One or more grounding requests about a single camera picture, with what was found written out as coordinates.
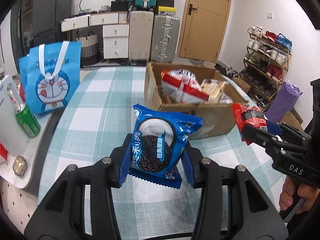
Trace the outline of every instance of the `cartoon character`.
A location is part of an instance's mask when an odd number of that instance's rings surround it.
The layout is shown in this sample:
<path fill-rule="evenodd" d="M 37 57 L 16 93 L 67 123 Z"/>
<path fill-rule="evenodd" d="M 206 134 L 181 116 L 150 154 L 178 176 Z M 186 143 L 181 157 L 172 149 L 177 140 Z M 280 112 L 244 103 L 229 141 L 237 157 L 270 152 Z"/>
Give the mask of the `cartoon character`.
<path fill-rule="evenodd" d="M 47 77 L 40 76 L 36 83 L 36 94 L 42 101 L 41 111 L 48 111 L 67 105 L 65 100 L 70 89 L 70 81 L 68 76 L 60 71 L 59 74 L 49 80 Z"/>

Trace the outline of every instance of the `red tongue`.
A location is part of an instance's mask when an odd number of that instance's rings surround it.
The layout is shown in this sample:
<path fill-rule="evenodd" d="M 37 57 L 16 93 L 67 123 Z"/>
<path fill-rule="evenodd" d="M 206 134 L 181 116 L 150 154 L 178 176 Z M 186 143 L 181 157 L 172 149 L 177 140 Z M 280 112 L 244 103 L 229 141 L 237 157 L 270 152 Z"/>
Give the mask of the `red tongue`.
<path fill-rule="evenodd" d="M 45 90 L 41 90 L 40 94 L 41 94 L 41 96 L 43 96 L 45 98 L 47 97 L 47 91 L 45 91 Z"/>

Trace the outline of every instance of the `white pitcher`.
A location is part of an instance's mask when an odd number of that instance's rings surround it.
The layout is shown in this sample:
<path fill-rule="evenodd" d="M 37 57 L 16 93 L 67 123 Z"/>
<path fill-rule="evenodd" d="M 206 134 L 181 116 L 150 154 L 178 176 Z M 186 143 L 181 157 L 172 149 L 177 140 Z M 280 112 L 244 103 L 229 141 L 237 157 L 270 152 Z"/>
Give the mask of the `white pitcher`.
<path fill-rule="evenodd" d="M 11 89 L 18 105 L 22 104 L 12 76 L 6 75 L 0 81 L 0 143 L 11 156 L 18 156 L 25 151 L 29 137 L 16 119 L 16 110 L 7 92 L 8 87 Z"/>

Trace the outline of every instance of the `can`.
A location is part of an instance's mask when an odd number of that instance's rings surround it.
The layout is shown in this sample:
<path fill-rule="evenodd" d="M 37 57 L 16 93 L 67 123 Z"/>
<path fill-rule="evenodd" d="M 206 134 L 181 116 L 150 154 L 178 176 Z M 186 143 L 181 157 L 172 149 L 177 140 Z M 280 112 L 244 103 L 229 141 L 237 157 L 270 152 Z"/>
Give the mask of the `can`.
<path fill-rule="evenodd" d="M 34 138 L 40 133 L 41 126 L 26 103 L 17 108 L 16 119 L 29 137 Z"/>

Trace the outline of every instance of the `checkered tablecloth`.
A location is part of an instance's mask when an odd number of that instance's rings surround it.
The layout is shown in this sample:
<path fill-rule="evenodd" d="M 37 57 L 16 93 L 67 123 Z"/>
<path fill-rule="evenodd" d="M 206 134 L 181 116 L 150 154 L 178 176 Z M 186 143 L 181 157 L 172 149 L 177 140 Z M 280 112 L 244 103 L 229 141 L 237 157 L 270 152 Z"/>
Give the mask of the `checkered tablecloth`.
<path fill-rule="evenodd" d="M 108 67 L 90 72 L 80 83 L 66 107 L 52 138 L 45 159 L 39 189 L 39 202 L 69 164 L 92 165 L 113 148 L 121 146 L 133 131 L 132 105 L 144 104 L 144 67 Z M 237 90 L 250 100 L 237 85 Z M 246 166 L 273 204 L 278 200 L 284 176 L 272 169 L 271 158 L 260 146 L 241 142 L 237 127 L 228 135 L 192 140 L 193 147 L 221 166 Z M 193 190 L 183 177 L 180 190 L 159 186 L 130 175 L 121 189 L 114 189 L 113 200 L 122 239 L 192 232 L 199 207 L 200 190 Z M 223 211 L 223 227 L 227 211 Z M 85 226 L 91 234 L 90 187 L 85 192 Z"/>

